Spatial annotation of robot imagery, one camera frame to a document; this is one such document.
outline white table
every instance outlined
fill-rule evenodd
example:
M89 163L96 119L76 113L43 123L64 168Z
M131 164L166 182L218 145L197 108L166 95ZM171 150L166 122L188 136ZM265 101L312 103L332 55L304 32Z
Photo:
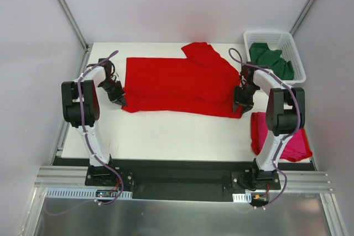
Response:
M119 50L111 61L124 86L127 57L185 58L183 43L94 43L88 63L97 63ZM230 59L228 49L234 47L246 59L243 44L212 44L214 49L237 70L240 65ZM241 119L203 116L181 112L128 113L112 104L102 89L97 89L101 115L101 134L110 147L113 159L252 161L250 122L252 112L265 112L268 97L254 95L254 108ZM88 158L75 128L70 127L62 158Z

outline metal frame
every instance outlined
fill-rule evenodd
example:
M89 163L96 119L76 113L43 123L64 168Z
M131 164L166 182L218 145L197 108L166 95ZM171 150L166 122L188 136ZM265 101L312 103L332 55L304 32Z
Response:
M295 35L297 31L299 30L300 26L302 25L304 19L306 16L309 14L310 10L314 6L316 0L307 0L305 6L303 7L302 11L300 12L299 16L297 17L294 25L290 29L290 34Z
M79 26L77 25L76 23L76 20L74 19L74 16L72 15L70 9L69 9L69 6L67 5L66 1L65 0L58 0L58 3L61 7L61 9L63 10L66 18L67 18L67 21L69 22L72 30L74 31L77 39L79 40L82 48L87 51L87 48L88 48L88 44L87 42L85 41L85 38L79 28Z
M85 38L74 16L72 15L66 1L57 1L84 50L80 68L77 73L78 76L87 65L90 56L90 46L86 43ZM296 34L315 2L316 0L307 0L304 8L301 10L294 25L290 30L290 33L292 35ZM57 155L61 155L68 128L68 124L65 123L64 120L62 120L54 146L55 149L53 152L51 165L53 164L55 157ZM19 233L19 235L28 236L34 234L48 187L84 188L86 187L84 184L86 170L86 167L42 166L39 170L38 177L34 184L35 188L32 200L29 204L28 215L26 215L23 222L23 224L25 224L25 228L21 233ZM320 194L325 216L327 218L327 222L332 235L348 235L344 223L342 221L342 217L339 213L333 187L331 181L328 178L327 173L320 171L286 171L285 173L288 175L288 186L286 192ZM284 178L282 177L282 175L279 176L279 179L280 183L283 184Z
M332 236L349 235L339 212L335 195L322 193L320 197Z
M286 193L325 193L334 192L332 183L323 171L284 171L288 177ZM87 167L42 166L39 169L34 187L87 187L85 178ZM284 185L284 177L279 176L280 184Z

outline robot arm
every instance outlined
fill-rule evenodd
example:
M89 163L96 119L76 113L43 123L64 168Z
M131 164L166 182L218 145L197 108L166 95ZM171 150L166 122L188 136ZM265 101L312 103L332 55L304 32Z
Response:
M299 106L298 115L288 89L269 73L253 68L249 63L242 66L241 77L242 86L235 88L234 109L241 109L242 114L250 111L253 108L253 95L256 90L262 89L269 96L266 111L266 124L269 130L267 138L249 172L238 179L241 187L255 190L265 183L271 184L278 179L274 166L278 165L287 142L292 138L291 133L296 129L298 117L300 128L305 124L305 92L302 88L290 87Z
M61 95L63 102L64 119L71 123L80 133L87 152L90 156L91 175L105 171L101 163L97 161L97 156L104 164L111 164L111 156L108 146L103 144L98 119L100 117L100 107L96 94L96 88L102 87L108 94L112 103L126 106L124 91L121 82L112 73L114 65L109 60L99 59L99 65L88 65L85 74L81 77L61 84ZM84 105L84 123L82 126L81 107L77 83L80 79L81 92Z

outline white basket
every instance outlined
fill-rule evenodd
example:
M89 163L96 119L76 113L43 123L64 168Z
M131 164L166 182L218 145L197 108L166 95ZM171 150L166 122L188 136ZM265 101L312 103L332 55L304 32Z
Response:
M243 34L244 45L246 46L247 61L251 60L249 56L249 48L253 43L267 43L271 50L280 49L283 51L282 58L286 61L291 61L294 69L294 79L284 80L287 84L303 83L306 80L304 67L296 49L294 39L290 33L287 32L259 32L247 31Z

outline gray wall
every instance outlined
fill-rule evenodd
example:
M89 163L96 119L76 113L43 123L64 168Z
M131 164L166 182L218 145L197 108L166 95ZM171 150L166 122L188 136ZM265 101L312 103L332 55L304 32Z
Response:
M354 235L354 0L318 0L295 42L304 64L307 127Z
M17 235L82 50L56 0L1 0L0 13L0 234Z
M251 29L289 30L306 0L66 0L88 43L242 43Z

